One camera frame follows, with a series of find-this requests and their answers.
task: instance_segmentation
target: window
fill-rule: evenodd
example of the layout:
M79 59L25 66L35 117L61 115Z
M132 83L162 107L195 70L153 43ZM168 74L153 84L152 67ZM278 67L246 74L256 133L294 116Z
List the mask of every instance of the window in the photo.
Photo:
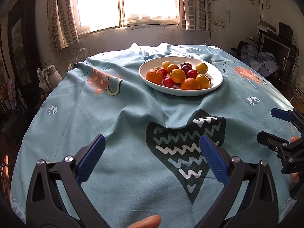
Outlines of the window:
M179 0L72 0L79 35L106 28L179 24Z

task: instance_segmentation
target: light blue tablecloth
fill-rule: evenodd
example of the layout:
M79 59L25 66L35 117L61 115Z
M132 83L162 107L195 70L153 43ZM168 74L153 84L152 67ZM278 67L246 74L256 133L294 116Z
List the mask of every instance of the light blue tablecloth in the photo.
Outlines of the light blue tablecloth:
M223 84L199 97L158 92L142 81L138 68L165 55L210 62L223 74ZM276 153L258 144L256 136L262 130L285 139L300 134L291 123L272 118L273 107L292 108L263 77L216 47L133 44L89 57L67 72L24 136L11 206L25 221L36 161L61 161L101 133L106 149L82 187L109 225L123 228L159 214L160 227L193 228L223 188L198 148L199 136L208 133L244 162L269 162L281 211L289 198L289 176L281 174ZM62 184L59 187L69 213L76 216ZM236 213L244 191L245 184L230 215Z

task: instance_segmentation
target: television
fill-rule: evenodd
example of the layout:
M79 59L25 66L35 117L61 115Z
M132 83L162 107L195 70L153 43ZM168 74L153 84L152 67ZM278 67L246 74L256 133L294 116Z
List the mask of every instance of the television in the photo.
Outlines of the television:
M284 68L284 59L288 59L290 55L288 46L265 35L262 37L262 45L259 52L263 51L272 53L282 69Z

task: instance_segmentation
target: metal screw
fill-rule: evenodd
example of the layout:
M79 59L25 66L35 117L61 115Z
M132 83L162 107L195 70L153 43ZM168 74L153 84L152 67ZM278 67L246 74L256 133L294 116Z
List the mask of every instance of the metal screw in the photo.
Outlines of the metal screw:
M261 160L261 165L266 166L266 165L268 165L268 162L266 160Z
M238 163L241 159L239 157L232 157L232 162Z
M65 162L71 162L72 160L73 160L73 157L72 156L66 156L65 158L64 158L64 160L65 160Z
M39 159L39 160L37 161L37 164L38 164L38 165L43 165L43 163L44 163L44 160L43 160L43 159Z

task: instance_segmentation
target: blue gripper pad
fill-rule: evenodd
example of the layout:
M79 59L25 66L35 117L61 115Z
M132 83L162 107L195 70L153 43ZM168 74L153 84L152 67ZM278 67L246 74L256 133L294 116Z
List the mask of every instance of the blue gripper pad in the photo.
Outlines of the blue gripper pad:
M273 117L276 117L276 118L279 118L281 120L288 121L288 122L291 122L295 119L290 112L280 110L280 109L277 109L277 108L273 108L271 110L270 114Z
M89 179L104 150L105 138L103 135L100 135L78 164L76 181L79 185Z
M209 141L205 135L201 136L199 144L199 148L205 156L216 179L226 185L229 181L228 166L216 150L216 145Z

